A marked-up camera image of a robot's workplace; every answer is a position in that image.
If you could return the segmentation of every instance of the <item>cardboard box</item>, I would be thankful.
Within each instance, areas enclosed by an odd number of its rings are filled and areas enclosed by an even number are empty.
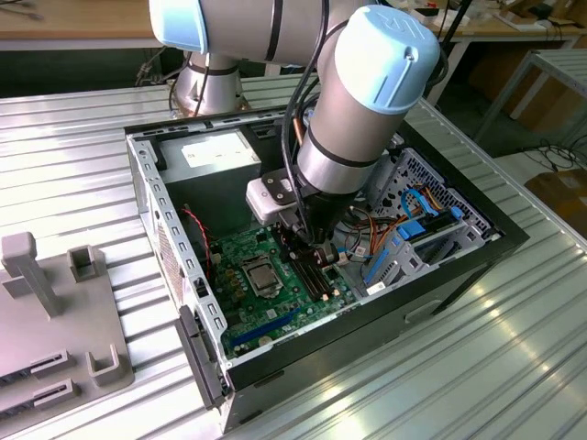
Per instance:
[[[551,17],[566,18],[576,0],[557,0],[552,7]]]
[[[587,170],[545,172],[530,179],[526,187],[587,238]]]

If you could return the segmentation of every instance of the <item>slotted metal surface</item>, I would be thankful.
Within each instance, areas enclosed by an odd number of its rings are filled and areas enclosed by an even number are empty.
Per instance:
[[[245,82],[254,106],[296,79]],[[218,438],[137,216],[121,127],[169,117],[167,89],[0,102],[0,235],[32,230],[47,257],[84,243],[106,255],[136,380],[16,437]],[[585,438],[587,258],[426,103],[410,123],[531,239],[444,314],[227,438]]]
[[[587,98],[587,49],[537,50],[534,58],[544,72]]]

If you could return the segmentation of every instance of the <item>black cable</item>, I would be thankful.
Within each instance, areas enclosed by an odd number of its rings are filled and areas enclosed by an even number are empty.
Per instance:
[[[150,60],[148,60],[147,62],[143,62],[141,64],[141,66],[137,72],[137,80],[135,81],[135,87],[138,87],[142,84],[142,82],[144,81],[145,75],[147,75],[147,73],[149,73],[149,71],[152,69],[153,62],[155,61],[155,59],[157,57],[159,57],[166,49],[167,49],[167,46],[163,46],[161,49],[157,50],[155,55],[153,55],[150,58]]]
[[[442,23],[440,24],[440,29],[438,30],[437,40],[440,41],[440,36],[442,34],[442,28],[444,27],[444,22],[447,21],[447,14],[449,13],[449,2],[447,2],[447,6],[444,8],[444,16],[442,17]]]
[[[187,65],[190,63],[191,57],[192,57],[192,52],[187,52],[187,56],[183,59],[183,64],[180,67],[178,67],[177,69],[175,69],[174,71],[172,71],[171,73],[168,73],[165,76],[163,76],[159,81],[157,81],[157,83],[165,83],[167,80],[169,80],[173,76],[181,73],[182,70],[185,69],[187,67]]]
[[[205,64],[204,79],[202,80],[202,87],[200,88],[200,98],[198,99],[198,104],[195,105],[194,117],[198,116],[198,113],[200,112],[200,105],[202,105],[202,101],[204,100],[204,89],[205,89],[205,85],[208,83],[208,73],[209,72],[210,72],[210,63],[207,62]]]
[[[427,89],[434,87],[435,85],[440,83],[449,74],[449,58],[447,57],[446,52],[442,48],[440,48],[440,61],[442,62],[442,68],[440,70],[440,73],[435,79],[428,80],[428,82],[426,83]]]
[[[295,117],[300,122],[303,122],[302,118],[304,116],[304,111],[302,109],[305,104],[305,98],[308,97],[310,92],[312,92],[312,90],[314,90],[314,88],[318,85],[319,82],[320,82],[320,79],[316,76],[315,79],[310,83],[310,85],[308,85],[305,88],[304,93],[302,93],[302,96],[300,97],[300,102],[298,103],[298,106],[295,108]]]
[[[285,108],[285,114],[283,115],[283,128],[282,128],[282,155],[283,155],[283,163],[285,164],[285,170],[287,171],[287,178],[292,185],[293,195],[295,196],[295,202],[297,204],[298,211],[300,212],[300,217],[302,219],[302,224],[304,225],[304,230],[297,230],[295,233],[302,238],[302,240],[306,243],[312,243],[314,241],[314,237],[312,234],[312,230],[309,227],[307,215],[305,211],[304,201],[302,200],[302,194],[300,194],[300,190],[298,188],[297,179],[294,176],[294,165],[292,164],[292,152],[290,149],[290,124],[292,120],[292,116],[294,115],[295,106],[297,104],[298,97],[302,93],[305,84],[316,65],[318,60],[318,56],[320,55],[320,51],[322,50],[322,46],[324,45],[324,41],[327,35],[327,27],[328,27],[328,16],[330,15],[330,6],[329,0],[322,0],[322,19],[320,23],[320,31],[318,33],[318,38],[316,39],[316,45],[314,47],[314,52],[312,53],[312,57],[308,62],[308,65],[305,67],[304,73],[302,74],[302,78],[300,82],[295,86],[293,90],[292,97],[290,98],[287,107]]]
[[[582,135],[577,137],[575,140],[573,140],[573,142],[570,144],[569,150],[573,151],[576,147],[577,147],[577,142],[579,142],[580,140],[583,140],[587,138],[587,135]]]
[[[584,157],[584,155],[582,155],[582,153],[577,151],[583,156],[583,160],[579,160],[579,157],[577,156],[576,152],[573,151],[571,148],[564,149],[564,148],[561,148],[557,145],[552,145],[548,141],[548,139],[545,139],[545,138],[540,139],[539,145],[537,145],[535,147],[521,148],[519,151],[521,153],[523,153],[530,160],[543,166],[547,170],[550,170],[553,172],[559,172],[559,170],[570,170],[573,167],[580,167],[580,168],[585,169],[585,165],[583,164],[583,162],[585,162],[585,160],[587,159]],[[536,152],[540,153],[542,158],[548,164],[542,162],[541,160],[533,158],[532,156],[530,156],[528,154],[528,151],[536,151]],[[555,155],[563,160],[566,160],[568,163],[564,163],[564,164],[557,163],[548,154]]]
[[[469,6],[471,6],[472,0],[462,0],[462,3],[460,4],[459,7],[459,11],[457,11],[457,15],[455,16],[455,19],[452,20],[452,23],[450,24],[449,27],[449,31],[447,32],[447,35],[444,36],[444,39],[442,40],[442,44],[440,45],[440,47],[445,51],[449,51],[449,45],[450,45],[450,41],[452,40],[452,37],[455,35],[455,32],[457,31],[457,28],[459,27],[460,21],[462,20],[463,17],[465,17],[465,13],[467,12],[467,9],[469,9]]]

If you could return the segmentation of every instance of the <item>metal table leg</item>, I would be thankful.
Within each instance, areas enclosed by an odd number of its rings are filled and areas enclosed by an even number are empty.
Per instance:
[[[526,74],[530,70],[530,67],[533,64],[533,57],[534,52],[529,51],[520,63],[520,65],[515,70],[512,77],[505,84],[503,90],[497,95],[497,98],[495,99],[495,101],[493,101],[491,107],[489,107],[489,110],[487,111],[485,117],[482,120],[481,126],[479,127],[479,129],[473,137],[473,140],[475,142],[479,143],[479,141],[481,140],[489,126],[492,124],[495,117],[499,114],[499,111],[502,109],[502,107],[505,105],[507,100],[512,95],[512,92],[515,90],[516,86],[522,81],[522,79],[524,79],[524,77],[526,76]]]

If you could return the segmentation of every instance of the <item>computer chassis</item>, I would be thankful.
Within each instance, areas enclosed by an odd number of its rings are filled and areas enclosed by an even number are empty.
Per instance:
[[[441,202],[450,200],[451,205],[460,206],[465,217],[472,219],[470,224],[475,224],[477,220],[482,222],[482,227],[475,227],[475,230],[483,235],[483,245],[473,248],[458,261],[446,258],[442,261],[442,270],[422,271],[413,279],[408,277],[396,285],[380,287],[375,294],[365,295],[361,288],[361,295],[357,295],[360,301],[353,307],[322,320],[314,328],[260,346],[241,357],[228,358],[221,343],[222,334],[227,330],[227,320],[216,300],[216,293],[206,279],[206,270],[196,256],[201,254],[201,249],[194,251],[199,244],[186,235],[182,220],[183,200],[173,200],[177,196],[171,197],[168,192],[167,185],[171,188],[171,183],[161,177],[168,172],[169,157],[166,157],[165,149],[170,143],[189,142],[194,137],[220,130],[236,130],[235,133],[248,144],[248,148],[250,144],[246,141],[251,140],[249,135],[254,132],[255,142],[263,144],[264,150],[259,154],[263,160],[259,167],[240,168],[239,172],[247,172],[238,175],[244,181],[254,179],[259,177],[259,168],[262,171],[264,158],[275,160],[279,156],[279,150],[272,142],[277,139],[283,109],[272,107],[201,116],[133,126],[126,130],[138,212],[178,309],[176,328],[204,405],[207,409],[217,408],[220,411],[224,432],[344,368],[410,327],[442,313],[488,270],[527,240],[522,229],[407,122],[403,122],[398,130],[399,137],[390,143],[390,149],[378,165],[378,172],[392,172],[393,166],[387,158],[397,160],[398,152],[409,149],[409,154],[404,154],[403,159],[417,159],[418,163],[411,164],[416,166],[415,172],[424,163],[426,175],[439,178],[422,183],[429,184],[433,192],[441,183],[439,187],[442,191],[435,192],[437,197],[442,197]],[[240,127],[247,127],[248,139],[242,136],[244,128],[241,130]],[[267,149],[268,145],[272,145],[273,149]],[[371,179],[365,191],[367,200],[378,204],[384,197],[383,186],[386,182],[385,179],[379,179],[379,182]],[[234,194],[235,197],[236,194],[242,197],[244,203],[244,189],[238,188]],[[200,206],[200,211],[206,211],[206,208]]]

